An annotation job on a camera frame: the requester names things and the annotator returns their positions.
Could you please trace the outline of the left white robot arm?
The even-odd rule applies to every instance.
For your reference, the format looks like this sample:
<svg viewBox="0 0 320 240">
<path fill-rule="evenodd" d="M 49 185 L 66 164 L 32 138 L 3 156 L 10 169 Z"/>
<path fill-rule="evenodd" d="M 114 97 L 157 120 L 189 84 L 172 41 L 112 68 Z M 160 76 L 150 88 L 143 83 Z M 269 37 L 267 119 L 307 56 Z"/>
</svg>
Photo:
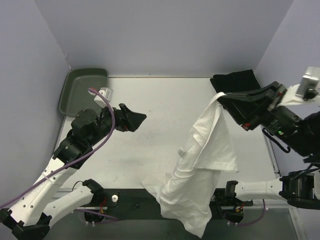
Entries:
<svg viewBox="0 0 320 240">
<path fill-rule="evenodd" d="M 11 207 L 1 208 L 0 222 L 18 240 L 42 240 L 56 221 L 74 209 L 101 203 L 103 187 L 92 179 L 85 180 L 79 189 L 59 200 L 50 200 L 65 181 L 107 142 L 114 130 L 135 132 L 147 118 L 146 114 L 133 112 L 123 103 L 119 107 L 107 105 L 99 114 L 92 109 L 80 110 L 42 175 L 32 187 L 14 199 Z"/>
</svg>

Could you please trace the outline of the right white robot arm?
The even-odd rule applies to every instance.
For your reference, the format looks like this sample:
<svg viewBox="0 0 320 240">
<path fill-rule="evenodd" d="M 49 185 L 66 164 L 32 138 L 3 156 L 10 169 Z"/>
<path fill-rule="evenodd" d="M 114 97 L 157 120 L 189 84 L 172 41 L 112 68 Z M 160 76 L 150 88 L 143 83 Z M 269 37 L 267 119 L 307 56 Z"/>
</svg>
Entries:
<svg viewBox="0 0 320 240">
<path fill-rule="evenodd" d="M 218 102 L 245 131 L 262 126 L 262 132 L 285 153 L 294 151 L 308 167 L 269 181 L 228 181 L 224 196 L 237 201 L 285 200 L 289 205 L 310 210 L 320 208 L 320 114 L 301 118 L 288 106 L 319 104 L 317 86 L 297 84 L 286 88 L 273 82 L 258 90 L 227 93 Z"/>
</svg>

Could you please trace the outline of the white t-shirt with robot print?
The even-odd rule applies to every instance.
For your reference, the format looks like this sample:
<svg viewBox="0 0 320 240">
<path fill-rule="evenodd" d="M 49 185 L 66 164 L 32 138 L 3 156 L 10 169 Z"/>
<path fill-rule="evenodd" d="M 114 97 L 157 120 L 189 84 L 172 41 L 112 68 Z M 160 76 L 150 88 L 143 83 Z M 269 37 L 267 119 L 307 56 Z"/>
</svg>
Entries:
<svg viewBox="0 0 320 240">
<path fill-rule="evenodd" d="M 171 173 L 153 174 L 142 186 L 160 205 L 161 216 L 179 220 L 191 234 L 201 238 L 212 217 L 210 200 L 222 172 L 236 173 L 238 162 L 217 93 L 189 131 L 185 146 Z"/>
</svg>

